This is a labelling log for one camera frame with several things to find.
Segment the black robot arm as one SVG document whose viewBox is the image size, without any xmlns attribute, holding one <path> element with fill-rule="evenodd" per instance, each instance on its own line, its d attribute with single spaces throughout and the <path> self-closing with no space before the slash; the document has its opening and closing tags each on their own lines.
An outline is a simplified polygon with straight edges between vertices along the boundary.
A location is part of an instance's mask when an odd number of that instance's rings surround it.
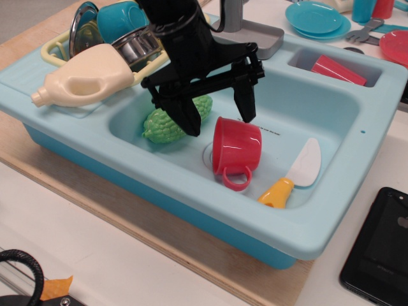
<svg viewBox="0 0 408 306">
<path fill-rule="evenodd" d="M 223 44 L 197 1 L 139 1 L 170 63 L 141 82 L 156 108 L 190 136 L 200 134 L 193 98 L 231 87 L 244 122 L 256 116 L 254 86 L 265 75 L 255 42 Z"/>
</svg>

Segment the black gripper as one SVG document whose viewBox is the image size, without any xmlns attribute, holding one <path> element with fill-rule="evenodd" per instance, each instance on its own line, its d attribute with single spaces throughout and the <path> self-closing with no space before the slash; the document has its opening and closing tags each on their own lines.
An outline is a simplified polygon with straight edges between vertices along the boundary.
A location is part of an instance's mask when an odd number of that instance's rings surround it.
<svg viewBox="0 0 408 306">
<path fill-rule="evenodd" d="M 189 136 L 199 136 L 201 115 L 194 97 L 231 87 L 234 101 L 245 123 L 256 116 L 254 85 L 263 77 L 256 43 L 217 42 L 207 23 L 191 21 L 153 25 L 153 34 L 161 40 L 170 63 L 143 80 L 157 108 Z"/>
</svg>

